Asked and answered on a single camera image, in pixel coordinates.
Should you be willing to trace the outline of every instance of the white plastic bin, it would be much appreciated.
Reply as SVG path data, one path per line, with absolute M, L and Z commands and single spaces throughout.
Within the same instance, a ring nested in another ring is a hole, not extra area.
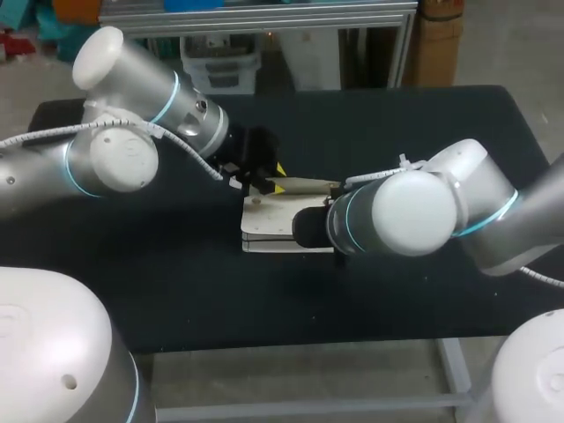
M 337 29 L 284 31 L 278 39 L 296 91 L 341 89 Z
M 180 39 L 180 51 L 184 71 L 192 78 L 192 84 L 204 94 L 254 94 L 256 72 L 261 68 L 258 42 L 249 55 L 229 57 L 189 57 L 186 39 Z

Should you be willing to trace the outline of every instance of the white cable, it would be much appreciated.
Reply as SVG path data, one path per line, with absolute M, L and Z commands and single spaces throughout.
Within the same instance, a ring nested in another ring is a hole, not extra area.
M 358 176 L 351 176 L 345 179 L 345 183 L 358 183 L 358 182 L 368 182 L 375 181 L 376 179 L 387 178 L 393 174 L 398 174 L 400 172 L 405 172 L 405 168 L 397 167 L 390 170 L 382 170 L 381 172 L 374 172 L 372 174 L 359 174 Z
M 564 281 L 555 279 L 555 278 L 548 278 L 545 275 L 541 275 L 540 273 L 535 272 L 532 269 L 529 269 L 528 267 L 522 267 L 521 269 L 519 269 L 519 271 L 523 272 L 525 275 L 534 278 L 536 280 L 539 280 L 541 282 L 545 282 L 547 284 L 550 285 L 554 285 L 557 286 L 559 288 L 564 288 Z
M 144 129 L 145 131 L 149 132 L 150 134 L 163 134 L 176 145 L 181 147 L 185 152 L 187 152 L 204 170 L 209 174 L 213 179 L 216 181 L 223 181 L 223 176 L 220 172 L 215 170 L 213 167 L 208 165 L 204 159 L 192 148 L 190 147 L 184 140 L 177 137 L 174 133 L 170 130 L 166 130 L 161 126 L 145 122 L 145 121 L 131 121 L 129 119 L 113 119 L 111 121 L 105 122 L 89 122 L 89 123 L 81 123 L 79 125 L 71 125 L 65 126 L 63 128 L 54 128 L 52 130 L 37 130 L 35 132 L 28 132 L 22 135 L 16 135 L 14 137 L 6 138 L 4 141 L 0 141 L 0 148 L 10 147 L 12 145 L 22 144 L 25 141 L 30 141 L 32 139 L 39 139 L 45 137 L 53 137 L 58 135 L 67 135 L 67 134 L 74 134 L 81 130 L 94 130 L 96 128 L 104 128 L 104 127 L 114 127 L 114 126 L 137 126 L 139 128 Z
M 401 167 L 396 167 L 395 169 L 382 170 L 380 172 L 374 172 L 372 174 L 359 174 L 358 176 L 350 176 L 346 178 L 345 184 L 369 182 L 369 181 L 375 181 L 376 179 L 387 178 L 388 176 L 392 176 L 393 174 L 399 174 L 400 172 L 405 172 L 406 170 L 421 169 L 423 165 L 426 163 L 424 160 L 418 161 L 416 163 L 410 163 L 408 160 L 405 160 L 404 154 L 402 154 L 400 158 L 402 158 L 402 161 L 404 163 L 407 163 L 407 165 L 409 166 L 403 164 Z

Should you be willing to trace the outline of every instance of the black tabletop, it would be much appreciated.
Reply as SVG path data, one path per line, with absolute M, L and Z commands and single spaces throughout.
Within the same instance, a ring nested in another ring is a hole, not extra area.
M 230 118 L 281 140 L 290 175 L 339 180 L 479 140 L 521 188 L 547 163 L 508 93 L 494 86 L 221 97 Z M 80 119 L 81 100 L 42 104 L 32 129 Z M 241 251 L 239 191 L 159 141 L 138 193 L 53 204 L 0 224 L 0 265 L 68 274 L 100 297 L 134 352 L 375 339 L 506 335 L 564 307 L 564 291 L 489 278 L 456 242 L 431 256 Z M 561 277 L 564 251 L 532 267 Z

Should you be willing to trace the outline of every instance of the teal box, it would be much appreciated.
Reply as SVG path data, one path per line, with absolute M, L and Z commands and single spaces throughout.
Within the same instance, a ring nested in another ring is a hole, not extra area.
M 0 0 L 0 24 L 20 29 L 32 19 L 33 0 Z

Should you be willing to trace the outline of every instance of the metal shelf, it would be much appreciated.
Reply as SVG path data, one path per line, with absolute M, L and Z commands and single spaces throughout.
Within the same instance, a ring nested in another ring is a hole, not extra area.
M 388 86 L 401 85 L 417 1 L 340 0 L 328 3 L 259 3 L 226 0 L 209 11 L 166 12 L 163 0 L 103 0 L 100 23 L 131 38 L 203 33 L 261 33 L 308 28 L 397 27 Z

